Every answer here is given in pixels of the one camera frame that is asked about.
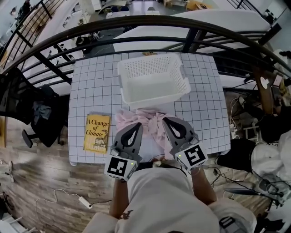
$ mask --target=white round object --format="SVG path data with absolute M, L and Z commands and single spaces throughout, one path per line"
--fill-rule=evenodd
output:
M 269 84 L 269 80 L 265 79 L 264 77 L 261 77 L 261 84 L 262 84 L 263 88 L 267 89 L 268 84 Z

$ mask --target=person in white shirt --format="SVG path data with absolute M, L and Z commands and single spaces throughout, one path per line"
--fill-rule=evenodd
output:
M 193 188 L 183 171 L 167 165 L 136 171 L 128 182 L 115 180 L 109 214 L 96 213 L 83 233 L 254 232 L 250 210 L 217 200 L 202 168 L 191 176 Z

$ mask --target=pink towel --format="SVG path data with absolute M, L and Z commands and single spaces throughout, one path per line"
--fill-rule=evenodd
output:
M 135 112 L 132 112 L 125 109 L 120 109 L 115 115 L 115 120 L 117 131 L 120 131 L 124 127 L 133 123 L 142 123 L 143 135 L 152 135 L 156 143 L 164 149 L 165 159 L 173 159 L 173 156 L 170 154 L 172 147 L 166 137 L 166 133 L 162 125 L 162 119 L 164 117 L 173 116 L 160 113 L 155 110 L 138 109 Z

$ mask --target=book cover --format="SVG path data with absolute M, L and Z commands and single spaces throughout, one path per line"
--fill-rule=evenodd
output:
M 110 116 L 87 115 L 85 128 L 84 150 L 107 152 Z

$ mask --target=white checkered tabletop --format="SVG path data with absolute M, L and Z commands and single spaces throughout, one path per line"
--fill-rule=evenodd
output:
M 226 101 L 211 56 L 178 53 L 191 92 L 176 102 L 156 106 L 160 112 L 176 115 L 193 125 L 207 153 L 230 149 L 230 130 Z M 69 155 L 71 164 L 76 162 L 104 163 L 106 154 L 83 150 L 87 114 L 111 115 L 108 151 L 116 135 L 115 113 L 121 108 L 129 109 L 122 102 L 117 63 L 121 60 L 143 56 L 140 52 L 94 57 L 75 64 L 70 92 Z M 153 139 L 143 139 L 140 155 L 159 155 L 163 150 Z

